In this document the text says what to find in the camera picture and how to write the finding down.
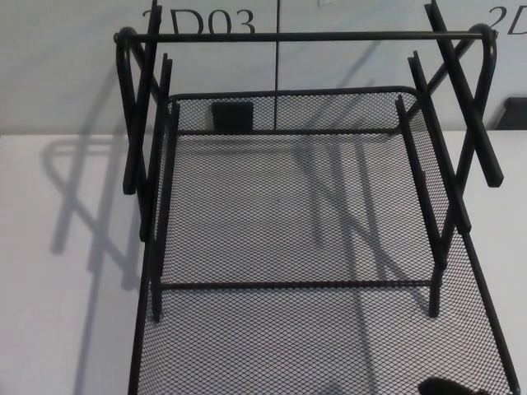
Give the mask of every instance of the horizontal metal bar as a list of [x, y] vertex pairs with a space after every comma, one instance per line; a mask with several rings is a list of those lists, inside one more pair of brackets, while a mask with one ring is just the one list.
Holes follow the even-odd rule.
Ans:
[[386, 129], [283, 129], [253, 130], [251, 132], [215, 132], [213, 130], [179, 130], [180, 136], [310, 136], [347, 134], [396, 134], [393, 128]]
[[430, 286], [430, 280], [408, 281], [289, 281], [289, 282], [197, 282], [161, 284], [161, 290], [276, 290], [309, 288], [409, 288]]
[[280, 91], [245, 91], [245, 92], [208, 92], [208, 93], [179, 93], [169, 97], [174, 103], [184, 100], [214, 100], [214, 99], [249, 99], [281, 96], [321, 96], [321, 95], [373, 95], [378, 93], [408, 93], [417, 97], [417, 91], [410, 86], [365, 86], [358, 88], [329, 88], [303, 89]]
[[135, 35], [131, 42], [140, 43], [276, 43], [307, 41], [377, 41], [377, 40], [482, 40], [482, 35], [471, 31], [347, 31], [305, 33], [216, 33], [208, 35]]

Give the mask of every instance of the black object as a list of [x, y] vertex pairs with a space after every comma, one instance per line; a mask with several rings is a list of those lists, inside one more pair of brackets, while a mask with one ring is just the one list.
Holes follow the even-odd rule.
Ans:
[[486, 391], [472, 391], [463, 385], [445, 379], [427, 379], [419, 385], [421, 395], [488, 395]]
[[248, 133], [253, 130], [254, 106], [251, 102], [212, 103], [214, 131], [228, 133], [231, 130]]
[[[435, 374], [519, 393], [463, 202], [474, 152], [503, 180], [482, 123], [496, 32], [448, 32], [435, 2], [433, 32], [159, 35], [150, 15], [114, 37], [145, 241], [129, 393], [416, 393]], [[436, 40], [445, 63], [427, 83], [414, 53], [416, 88], [169, 96], [166, 56], [153, 76], [161, 42], [335, 40]], [[431, 100], [447, 74], [468, 125], [457, 172]]]
[[510, 97], [503, 107], [496, 130], [527, 130], [527, 98]]

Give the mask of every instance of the white wall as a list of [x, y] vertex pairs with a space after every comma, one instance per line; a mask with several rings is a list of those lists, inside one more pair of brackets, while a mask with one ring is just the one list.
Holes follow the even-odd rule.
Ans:
[[[282, 0], [282, 31], [330, 30], [429, 30], [422, 4], [426, 0]], [[276, 0], [165, 0], [161, 30], [173, 32], [171, 8], [192, 8], [208, 16], [224, 9], [232, 31], [241, 25], [244, 12], [254, 13], [257, 32], [276, 29]], [[527, 91], [523, 65], [527, 35], [508, 35], [521, 0], [440, 0], [447, 26], [468, 29], [478, 22], [496, 25], [498, 66], [487, 119], [508, 96]], [[0, 134], [9, 133], [112, 133], [122, 126], [122, 107], [114, 69], [114, 32], [133, 26], [144, 32], [148, 0], [4, 0], [0, 4]], [[180, 14], [180, 32], [195, 32], [196, 21]], [[222, 15], [214, 26], [225, 29]], [[527, 9], [515, 31], [527, 30]], [[280, 87], [301, 89], [386, 84], [412, 85], [406, 58], [419, 49], [428, 77], [441, 63], [433, 42], [282, 44]], [[274, 44], [161, 45], [174, 59], [172, 93], [205, 91], [254, 91], [273, 89]], [[474, 85], [480, 68], [477, 45], [464, 61]], [[445, 83], [435, 96], [445, 129], [462, 128], [455, 97]]]

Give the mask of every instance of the metal rod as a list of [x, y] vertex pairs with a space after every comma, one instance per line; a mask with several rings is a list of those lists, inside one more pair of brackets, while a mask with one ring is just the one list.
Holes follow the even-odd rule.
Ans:
[[154, 133], [152, 136], [152, 149], [150, 153], [150, 164], [148, 165], [148, 179], [147, 179], [147, 212], [141, 218], [141, 240], [148, 238], [150, 228], [152, 225], [152, 217], [154, 216], [156, 206], [153, 204], [158, 188], [159, 179], [157, 178], [161, 159], [161, 146], [163, 145], [163, 121], [165, 115], [164, 103], [168, 98], [170, 89], [170, 77], [172, 73], [172, 60], [168, 59], [168, 55], [163, 55], [161, 64], [161, 89], [159, 91], [159, 99], [161, 103], [156, 109], [156, 121], [154, 123]]
[[375, 41], [375, 40], [482, 40], [471, 31], [348, 31], [305, 33], [216, 33], [208, 35], [135, 35], [130, 42], [139, 43], [276, 43], [299, 41]]
[[[473, 27], [475, 30], [481, 30], [487, 35], [494, 36], [494, 32], [488, 32], [488, 28], [485, 25], [476, 25]], [[487, 37], [482, 41], [483, 43], [483, 67], [479, 74], [478, 85], [476, 86], [476, 93], [474, 95], [474, 107], [480, 117], [483, 117], [485, 109], [487, 107], [488, 94], [491, 89], [492, 78], [494, 76], [494, 70], [496, 69], [497, 61], [497, 47], [495, 37]], [[459, 157], [458, 169], [456, 172], [456, 180], [459, 185], [461, 193], [467, 185], [469, 179], [470, 166], [472, 164], [474, 156], [474, 144], [473, 140], [467, 131], [464, 135], [463, 147], [461, 149], [461, 155]], [[450, 246], [452, 236], [454, 235], [454, 213], [449, 208], [446, 213], [445, 226], [443, 227], [443, 244]]]
[[[320, 96], [320, 95], [373, 95], [377, 93], [409, 93], [416, 95], [415, 88], [409, 86], [365, 86], [356, 88], [302, 89], [283, 91], [245, 91], [207, 93], [207, 99], [249, 99], [274, 96]], [[203, 93], [180, 93], [169, 97], [169, 101], [202, 100]]]
[[[161, 6], [153, 6], [149, 32], [158, 32], [161, 23]], [[154, 62], [156, 61], [156, 43], [148, 43], [145, 48], [144, 68], [141, 71], [138, 87], [138, 99], [134, 111], [132, 130], [128, 136], [128, 156], [124, 168], [123, 190], [126, 195], [136, 193], [138, 186], [138, 167], [142, 156], [142, 143], [145, 127], [147, 126], [148, 104], [150, 102], [150, 86], [154, 76]]]
[[478, 283], [478, 289], [481, 294], [483, 305], [485, 306], [488, 322], [491, 325], [492, 334], [494, 335], [494, 340], [496, 341], [497, 352], [500, 355], [501, 363], [503, 364], [503, 369], [505, 370], [507, 383], [509, 384], [513, 394], [520, 395], [520, 384], [518, 383], [514, 365], [512, 364], [511, 354], [505, 342], [503, 331], [501, 330], [500, 322], [497, 318], [496, 310], [494, 309], [494, 303], [492, 302], [492, 298], [488, 292], [487, 283], [485, 282], [485, 277], [483, 276], [483, 271], [479, 264], [478, 255], [476, 254], [476, 250], [474, 249], [470, 235], [463, 235], [463, 240], [467, 249], [470, 264], [472, 265], [474, 277]]
[[399, 122], [401, 125], [401, 132], [403, 134], [404, 144], [408, 153], [408, 161], [412, 169], [413, 179], [415, 181], [415, 188], [417, 190], [417, 197], [422, 211], [422, 219], [427, 228], [428, 241], [430, 242], [430, 249], [432, 257], [434, 258], [434, 274], [431, 280], [430, 287], [430, 308], [429, 315], [432, 318], [439, 314], [439, 297], [441, 290], [441, 278], [443, 271], [446, 269], [446, 255], [441, 243], [439, 230], [437, 229], [436, 217], [434, 216], [433, 207], [430, 201], [430, 195], [427, 190], [427, 181], [425, 174], [421, 169], [419, 163], [419, 156], [415, 142], [413, 141], [412, 131], [408, 122], [408, 115], [404, 108], [403, 97], [400, 95], [396, 101], [397, 113], [399, 114]]
[[139, 286], [138, 314], [135, 321], [133, 335], [132, 361], [130, 364], [130, 377], [128, 379], [128, 394], [137, 394], [139, 376], [141, 375], [142, 340], [145, 332], [145, 319], [148, 304], [148, 243], [142, 256], [141, 283]]
[[161, 315], [161, 276], [163, 275], [163, 265], [165, 262], [166, 238], [168, 230], [168, 220], [170, 214], [170, 200], [172, 197], [172, 182], [174, 179], [175, 151], [178, 141], [177, 128], [180, 120], [180, 107], [172, 105], [171, 111], [165, 107], [165, 126], [167, 128], [166, 137], [166, 158], [165, 168], [163, 169], [163, 189], [159, 199], [159, 221], [157, 223], [157, 236], [153, 240], [151, 282], [156, 283], [156, 290], [159, 289], [159, 295], [152, 294], [152, 311], [154, 319], [158, 322]]
[[[282, 2], [277, 0], [277, 34], [280, 34], [280, 13], [282, 11]], [[278, 92], [278, 76], [280, 74], [280, 41], [275, 43], [275, 54], [274, 54], [274, 91]], [[278, 96], [274, 96], [274, 109], [273, 109], [273, 129], [277, 130], [278, 122]]]
[[443, 184], [445, 185], [450, 207], [452, 207], [452, 212], [455, 214], [455, 222], [460, 232], [470, 232], [469, 214], [464, 205], [463, 195], [456, 183], [454, 166], [452, 166], [452, 162], [450, 161], [445, 138], [441, 131], [434, 104], [431, 101], [430, 92], [427, 89], [427, 80], [425, 79], [417, 51], [413, 53], [413, 58], [409, 58], [408, 61], [415, 86], [420, 93], [419, 101], [421, 102], [422, 112], [425, 115], [425, 123], [427, 124], [431, 143], [436, 153], [437, 164], [441, 172]]
[[428, 315], [431, 318], [439, 316], [439, 307], [441, 304], [441, 283], [443, 282], [443, 272], [441, 269], [434, 267], [431, 274], [430, 299], [428, 302]]
[[282, 135], [301, 135], [301, 136], [323, 136], [323, 135], [348, 135], [348, 134], [395, 134], [396, 131], [390, 129], [262, 129], [250, 132], [215, 132], [213, 130], [179, 130], [180, 136], [282, 136]]
[[[139, 69], [144, 68], [145, 64], [145, 51], [139, 43], [132, 43], [130, 45], [130, 50], [132, 51], [133, 57], [139, 65]], [[163, 105], [162, 101], [159, 101], [159, 84], [154, 76], [152, 76], [151, 88], [152, 98], [157, 105]]]
[[161, 284], [162, 290], [274, 290], [308, 288], [408, 288], [430, 286], [429, 280], [420, 281], [291, 281], [291, 282], [226, 282]]
[[[135, 34], [132, 28], [124, 28], [121, 30], [123, 36]], [[130, 52], [126, 49], [126, 44], [123, 40], [116, 42], [116, 66], [119, 77], [119, 86], [121, 90], [121, 98], [123, 101], [124, 121], [126, 123], [126, 131], [128, 139], [132, 136], [133, 118], [137, 111], [137, 104], [135, 100], [135, 93], [133, 89], [132, 69], [130, 67]], [[138, 203], [141, 218], [145, 218], [147, 207], [147, 172], [145, 169], [144, 158], [141, 156], [138, 161]]]
[[[455, 46], [455, 56], [457, 58], [462, 58], [466, 52], [469, 50], [469, 48], [472, 46], [472, 44], [474, 43], [474, 40], [473, 39], [464, 39], [464, 40], [461, 40], [456, 46]], [[446, 71], [446, 66], [445, 64], [441, 64], [441, 66], [437, 69], [437, 72], [436, 74], [434, 74], [434, 77], [431, 78], [430, 82], [428, 82], [428, 85], [427, 85], [427, 89], [428, 91], [430, 92], [430, 95], [432, 95], [437, 87], [443, 82], [443, 80], [445, 79], [446, 75], [448, 74], [448, 72]], [[419, 102], [416, 101], [415, 104], [408, 110], [407, 114], [408, 114], [408, 119], [409, 120], [412, 120], [413, 117], [415, 116], [415, 114], [419, 111], [419, 109], [421, 108], [421, 106], [419, 105]]]
[[[445, 32], [445, 22], [441, 17], [437, 3], [432, 2], [431, 4], [427, 4], [425, 9], [427, 10], [432, 29], [435, 32]], [[459, 101], [459, 107], [461, 108], [464, 121], [473, 139], [474, 147], [478, 153], [487, 184], [489, 187], [499, 187], [503, 182], [503, 173], [501, 172], [496, 154], [492, 149], [492, 144], [488, 138], [483, 121], [473, 107], [472, 93], [464, 75], [463, 68], [459, 63], [459, 59], [455, 56], [454, 47], [448, 40], [439, 39], [437, 40], [437, 44], [445, 61], [446, 70], [452, 80], [452, 86]]]

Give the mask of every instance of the white surface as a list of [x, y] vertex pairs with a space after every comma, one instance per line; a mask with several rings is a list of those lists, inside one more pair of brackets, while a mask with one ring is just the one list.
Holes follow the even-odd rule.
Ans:
[[[466, 202], [525, 386], [527, 132], [491, 138], [506, 182], [487, 188], [475, 165]], [[463, 133], [446, 139], [456, 158]], [[121, 193], [126, 146], [121, 136], [0, 138], [0, 394], [126, 393], [142, 258], [135, 197]]]
[[[282, 31], [407, 30], [430, 25], [422, 5], [428, 0], [283, 0]], [[147, 31], [150, 0], [2, 0], [0, 2], [0, 134], [83, 134], [85, 119], [94, 103], [104, 102], [91, 129], [113, 132], [122, 118], [116, 84], [113, 35], [121, 27]], [[276, 30], [277, 0], [165, 0], [161, 31], [174, 32], [170, 9], [192, 8], [208, 17], [216, 9], [231, 15], [232, 32], [248, 31], [240, 9], [254, 13], [256, 32]], [[522, 0], [440, 0], [450, 29], [466, 30], [473, 24], [492, 24], [499, 17], [496, 6], [507, 14], [496, 25], [499, 61], [487, 116], [511, 95], [524, 95], [527, 35], [508, 35]], [[195, 33], [196, 20], [179, 15], [180, 32]], [[222, 15], [214, 26], [224, 31]], [[527, 30], [527, 10], [516, 32]], [[313, 88], [413, 84], [407, 57], [419, 49], [428, 77], [441, 64], [434, 42], [283, 44], [280, 87]], [[174, 59], [172, 93], [247, 91], [273, 89], [274, 44], [160, 45], [159, 57], [169, 51]], [[478, 78], [481, 46], [474, 45], [464, 61], [469, 81]], [[462, 118], [448, 83], [435, 95], [436, 108], [445, 128], [461, 128]]]

